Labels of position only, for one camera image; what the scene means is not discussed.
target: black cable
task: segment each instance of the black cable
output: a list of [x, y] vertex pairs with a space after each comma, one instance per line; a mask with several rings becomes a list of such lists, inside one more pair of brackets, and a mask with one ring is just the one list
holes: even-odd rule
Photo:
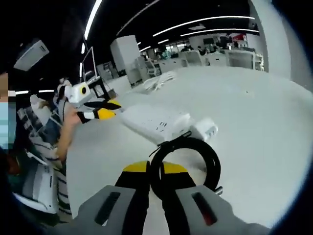
[[172, 141], [162, 143], [151, 161], [149, 170], [151, 188], [160, 199], [164, 193], [159, 176], [162, 161], [169, 153], [181, 148], [190, 148], [201, 154], [207, 170], [203, 185], [212, 191], [216, 190], [221, 175], [221, 164], [217, 154], [206, 142], [183, 135]]

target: white surface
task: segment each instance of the white surface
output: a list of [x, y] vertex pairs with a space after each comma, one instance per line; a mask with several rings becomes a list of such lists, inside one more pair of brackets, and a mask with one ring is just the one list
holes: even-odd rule
[[204, 60], [207, 58], [210, 62], [210, 66], [227, 66], [228, 64], [226, 55], [221, 53], [206, 54], [203, 58]]
[[[119, 97], [124, 108], [162, 104], [211, 117], [219, 133], [209, 143], [222, 166], [222, 198], [246, 222], [272, 227], [286, 212], [307, 172], [313, 142], [313, 96], [301, 86], [266, 72], [243, 68], [189, 67], [150, 95]], [[67, 186], [73, 216], [79, 206], [114, 185], [124, 167], [148, 159], [150, 143], [119, 122], [92, 120], [76, 130], [67, 154]], [[204, 162], [181, 149], [166, 161], [186, 167], [197, 184]], [[150, 192], [144, 234], [168, 234], [161, 202]]]
[[249, 4], [266, 48], [263, 55], [265, 71], [290, 79], [291, 54], [282, 16], [270, 0], [251, 0]]

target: white table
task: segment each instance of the white table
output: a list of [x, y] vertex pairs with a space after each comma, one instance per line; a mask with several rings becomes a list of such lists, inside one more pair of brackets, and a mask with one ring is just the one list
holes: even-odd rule
[[[188, 67], [178, 79], [150, 95], [125, 94], [124, 107], [159, 103], [188, 111], [195, 119], [213, 118], [219, 132], [209, 143], [222, 172], [222, 198], [246, 222], [272, 227], [297, 195], [311, 159], [313, 96], [299, 85], [243, 68]], [[78, 127], [67, 155], [72, 213], [122, 169], [148, 159], [155, 146], [123, 126], [118, 117]], [[197, 184], [204, 162], [192, 150], [178, 150], [166, 161], [182, 164]], [[161, 202], [150, 192], [144, 234], [168, 234]]]

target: office chair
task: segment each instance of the office chair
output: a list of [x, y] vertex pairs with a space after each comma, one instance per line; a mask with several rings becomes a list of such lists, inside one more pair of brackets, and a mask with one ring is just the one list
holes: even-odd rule
[[204, 61], [198, 50], [183, 52], [187, 66], [203, 66]]
[[53, 167], [40, 157], [26, 151], [27, 156], [37, 162], [32, 164], [24, 181], [22, 191], [13, 193], [24, 205], [35, 210], [56, 214], [59, 211], [57, 200], [57, 179]]
[[145, 61], [146, 66], [147, 66], [147, 70], [148, 70], [148, 75], [150, 77], [156, 77], [157, 76], [157, 69], [154, 66], [154, 64], [152, 63], [151, 60], [147, 60]]

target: monitor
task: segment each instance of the monitor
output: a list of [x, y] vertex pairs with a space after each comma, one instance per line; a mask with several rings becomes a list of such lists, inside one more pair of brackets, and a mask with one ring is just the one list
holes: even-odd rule
[[203, 43], [205, 45], [207, 45], [207, 44], [214, 44], [214, 39], [213, 38], [204, 38], [203, 39]]
[[96, 64], [94, 62], [93, 47], [87, 51], [83, 59], [82, 77], [84, 82], [88, 82], [94, 76], [98, 76]]
[[220, 37], [220, 40], [221, 40], [221, 45], [220, 45], [220, 47], [223, 48], [223, 49], [227, 49], [227, 43], [232, 42], [231, 37], [221, 36], [221, 37]]

